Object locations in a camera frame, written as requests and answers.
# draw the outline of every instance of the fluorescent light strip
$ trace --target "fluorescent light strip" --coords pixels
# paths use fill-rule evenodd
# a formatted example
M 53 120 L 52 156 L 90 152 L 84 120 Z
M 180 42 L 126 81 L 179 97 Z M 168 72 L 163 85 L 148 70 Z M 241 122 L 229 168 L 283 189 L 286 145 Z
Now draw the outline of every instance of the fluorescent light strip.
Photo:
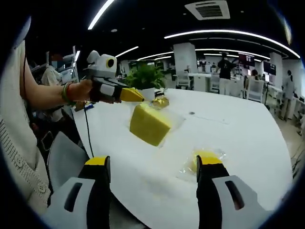
M 147 58 L 150 58 L 150 57 L 161 56 L 161 55 L 166 55 L 166 54 L 170 54 L 170 53 L 173 53 L 173 52 L 164 52 L 164 53 L 159 53 L 159 54 L 155 54 L 155 55 L 151 55 L 151 56 L 145 56 L 145 57 L 139 58 L 138 61 L 143 60 L 143 59 L 147 59 Z
M 132 48 L 132 49 L 129 49 L 129 50 L 127 50 L 127 51 L 124 51 L 124 52 L 120 53 L 119 55 L 116 55 L 115 57 L 122 56 L 122 55 L 124 55 L 125 53 L 128 53 L 128 52 L 130 52 L 130 51 L 132 51 L 132 50 L 135 50 L 135 49 L 137 49 L 137 48 L 138 48 L 138 46 L 136 46 L 136 47 L 134 47 L 134 48 Z
M 217 53 L 204 53 L 205 56 L 221 56 L 221 54 L 217 54 Z M 228 57 L 239 57 L 236 55 L 227 55 Z
M 265 59 L 267 59 L 267 60 L 270 60 L 269 57 L 262 56 L 262 55 L 259 55 L 259 54 L 255 54 L 255 53 L 251 53 L 251 52 L 238 51 L 238 50 L 231 50 L 231 49 L 195 49 L 195 51 L 239 52 L 239 53 L 249 54 L 249 55 L 253 55 L 253 56 L 259 56 L 259 57 L 265 58 Z
M 76 55 L 75 55 L 75 62 L 77 62 L 77 59 L 78 59 L 80 53 L 81 53 L 81 51 L 77 51 L 77 52 L 76 52 Z
M 106 11 L 106 9 L 114 2 L 114 0 L 108 0 L 106 3 L 102 6 L 102 8 L 98 11 L 98 13 L 93 18 L 91 24 L 88 27 L 88 30 L 92 30 L 97 21 L 100 19 L 100 17 L 103 15 L 103 13 Z
M 164 56 L 164 57 L 156 58 L 156 59 L 154 59 L 154 60 L 157 61 L 157 60 L 166 59 L 166 58 L 171 58 L 171 57 L 172 57 L 172 56 Z
M 254 34 L 254 33 L 250 33 L 250 32 L 243 32 L 243 31 L 236 31 L 236 30 L 196 30 L 196 31 L 190 31 L 190 32 L 182 32 L 182 33 L 177 33 L 174 35 L 170 35 L 170 36 L 166 36 L 164 37 L 164 39 L 168 39 L 168 38 L 172 38 L 172 37 L 179 37 L 179 36 L 184 36 L 184 35 L 189 35 L 189 34 L 196 34 L 196 33 L 211 33 L 211 32 L 226 32 L 226 33 L 236 33 L 236 34 L 242 34 L 242 35 L 247 35 L 247 36 L 252 36 L 252 37 L 257 37 L 269 42 L 272 42 L 274 44 L 277 44 L 279 46 L 281 46 L 282 48 L 288 50 L 289 52 L 291 52 L 292 54 L 294 54 L 297 58 L 301 58 L 295 51 L 293 51 L 292 49 L 288 48 L 287 46 L 281 44 L 280 42 L 276 42 L 270 38 L 258 35 L 258 34 Z

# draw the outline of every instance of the bracelet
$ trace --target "bracelet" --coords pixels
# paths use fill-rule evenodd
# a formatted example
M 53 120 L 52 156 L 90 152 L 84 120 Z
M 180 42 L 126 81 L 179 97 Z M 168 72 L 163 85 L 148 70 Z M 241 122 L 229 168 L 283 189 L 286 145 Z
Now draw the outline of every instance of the bracelet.
M 67 92 L 68 92 L 69 86 L 70 86 L 71 84 L 72 84 L 72 83 L 69 82 L 69 83 L 66 83 L 66 84 L 64 85 L 63 90 L 62 90 L 62 92 L 61 92 L 61 97 L 62 97 L 62 99 L 63 99 L 65 102 L 67 102 L 69 105 L 74 106 L 74 105 L 76 105 L 76 102 L 71 101 L 71 100 L 68 98 L 68 96 L 67 96 Z

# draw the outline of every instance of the white chair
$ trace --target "white chair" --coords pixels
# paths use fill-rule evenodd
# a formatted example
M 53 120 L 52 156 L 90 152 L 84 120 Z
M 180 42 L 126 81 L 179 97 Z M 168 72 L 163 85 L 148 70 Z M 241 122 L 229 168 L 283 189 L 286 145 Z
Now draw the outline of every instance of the white chair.
M 191 81 L 187 73 L 179 72 L 177 73 L 177 86 L 178 87 L 191 87 Z
M 219 75 L 212 74 L 210 80 L 210 92 L 219 93 Z
M 244 84 L 242 80 L 233 79 L 230 81 L 230 95 L 240 98 L 244 90 Z
M 69 178 L 78 177 L 89 158 L 64 133 L 58 132 L 50 149 L 47 165 L 53 191 L 58 190 Z
M 246 99 L 261 103 L 263 101 L 263 88 L 264 81 L 250 78 L 248 89 L 246 90 Z

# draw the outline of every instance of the yellow object in plastic bag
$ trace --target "yellow object in plastic bag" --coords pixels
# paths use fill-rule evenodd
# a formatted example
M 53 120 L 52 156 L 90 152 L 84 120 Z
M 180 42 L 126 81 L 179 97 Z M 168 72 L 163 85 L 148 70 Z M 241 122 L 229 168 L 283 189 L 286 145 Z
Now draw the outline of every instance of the yellow object in plastic bag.
M 153 146 L 158 146 L 172 127 L 171 121 L 147 103 L 137 105 L 130 121 L 130 132 Z
M 197 155 L 201 157 L 203 165 L 222 164 L 222 161 L 218 159 L 217 154 L 212 151 L 195 150 L 193 154 L 193 162 L 190 168 L 193 172 L 197 171 Z

